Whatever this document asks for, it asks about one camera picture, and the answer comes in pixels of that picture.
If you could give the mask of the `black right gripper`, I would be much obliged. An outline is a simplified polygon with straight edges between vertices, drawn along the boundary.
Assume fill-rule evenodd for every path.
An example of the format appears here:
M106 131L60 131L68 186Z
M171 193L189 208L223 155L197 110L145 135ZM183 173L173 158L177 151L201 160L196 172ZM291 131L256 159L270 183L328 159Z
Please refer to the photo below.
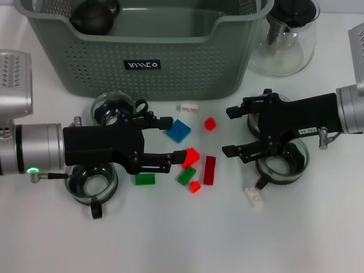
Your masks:
M304 133L304 129L326 127L328 133L341 131L334 93L290 102L282 101L277 93L244 97L239 106L227 108L226 113L230 119L259 113L260 140L222 147L227 158L238 157L245 164L277 155L293 139L318 134L317 131Z

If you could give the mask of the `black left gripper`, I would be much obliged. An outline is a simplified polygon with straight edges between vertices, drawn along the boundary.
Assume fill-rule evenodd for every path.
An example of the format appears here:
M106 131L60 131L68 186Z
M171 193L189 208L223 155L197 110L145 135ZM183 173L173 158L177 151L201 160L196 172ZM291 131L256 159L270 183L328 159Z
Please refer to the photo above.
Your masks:
M144 153L141 130L167 130L172 117L160 117L153 111L122 118L119 125L63 128L64 155L67 166L118 163L129 174L169 173L174 164L183 164L187 150L172 153Z

